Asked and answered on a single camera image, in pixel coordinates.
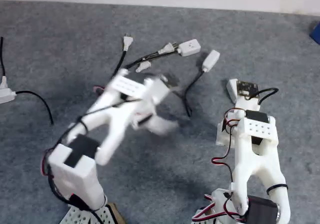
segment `blue object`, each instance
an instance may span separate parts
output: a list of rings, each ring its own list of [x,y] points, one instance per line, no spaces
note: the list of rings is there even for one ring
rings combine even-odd
[[[314,28],[310,34],[310,37],[313,38],[315,42],[320,44],[320,23],[318,23],[318,25]]]

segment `white plug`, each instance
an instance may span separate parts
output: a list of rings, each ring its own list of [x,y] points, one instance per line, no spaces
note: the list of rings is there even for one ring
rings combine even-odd
[[[128,49],[129,49],[130,45],[132,44],[134,38],[125,35],[125,36],[123,37],[123,40],[124,40],[124,41],[123,41],[123,47],[124,47],[123,50],[124,50],[124,51],[128,51]]]
[[[175,48],[172,43],[166,44],[162,49],[158,51],[158,54],[163,54],[163,53],[172,53],[174,52]]]
[[[16,93],[8,88],[7,77],[2,76],[0,84],[0,104],[7,103],[15,99]]]
[[[219,57],[220,57],[220,53],[213,49],[202,63],[203,72],[209,72],[213,68],[213,66],[217,63],[217,61],[219,60]]]
[[[145,61],[140,63],[139,67],[136,69],[137,73],[140,73],[141,71],[150,68],[151,67],[151,62],[150,61]]]
[[[178,53],[181,56],[189,56],[200,52],[201,46],[196,39],[189,40],[187,42],[181,43],[178,46]]]

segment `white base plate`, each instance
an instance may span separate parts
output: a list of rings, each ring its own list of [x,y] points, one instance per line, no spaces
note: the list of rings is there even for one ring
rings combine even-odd
[[[95,212],[104,224],[118,224],[111,212],[111,207],[106,205]],[[98,220],[87,211],[80,211],[78,208],[71,206],[60,224],[100,224]]]

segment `gray carpet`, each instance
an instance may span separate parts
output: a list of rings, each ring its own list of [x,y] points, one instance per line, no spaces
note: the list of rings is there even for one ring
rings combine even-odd
[[[211,49],[221,52],[214,69],[189,94],[189,120],[170,95],[158,111],[180,128],[160,138],[131,128],[111,162],[98,168],[110,201],[128,224],[188,224],[205,206],[204,193],[227,188],[229,174],[211,164],[224,153],[215,146],[216,123],[233,104],[226,79],[278,87],[262,111],[276,117],[281,169],[289,185],[292,224],[319,224],[320,212],[320,46],[308,36],[319,17],[210,9],[0,2],[0,35],[10,87],[32,90],[0,106],[0,216],[5,224],[56,224],[67,206],[40,175],[42,151],[96,99],[95,84],[106,84],[121,55],[122,36],[134,37],[126,61],[167,42],[197,38],[200,54],[171,56],[152,72],[170,72],[186,84]],[[105,128],[93,134],[102,140]],[[233,165],[231,153],[228,162]],[[252,178],[249,194],[266,197]]]

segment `white robotic arm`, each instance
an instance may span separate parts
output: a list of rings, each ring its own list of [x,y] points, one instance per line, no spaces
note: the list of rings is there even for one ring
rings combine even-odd
[[[228,110],[218,124],[216,144],[234,147],[235,169],[229,190],[216,189],[212,193],[215,205],[211,211],[224,213],[216,223],[288,224],[288,186],[280,170],[276,121],[274,117],[259,112],[259,96],[255,95],[257,85],[232,79],[227,89],[235,108]],[[262,181],[270,200],[248,196],[247,182],[252,175]],[[231,218],[226,215],[226,210],[240,217]]]
[[[58,144],[50,154],[48,163],[56,191],[66,200],[76,195],[90,210],[104,208],[107,199],[98,181],[96,163],[108,163],[129,124],[156,134],[177,126],[158,117],[155,109],[173,85],[164,76],[120,70],[88,112],[69,128],[66,145]],[[101,144],[86,136],[104,124],[109,129]]]

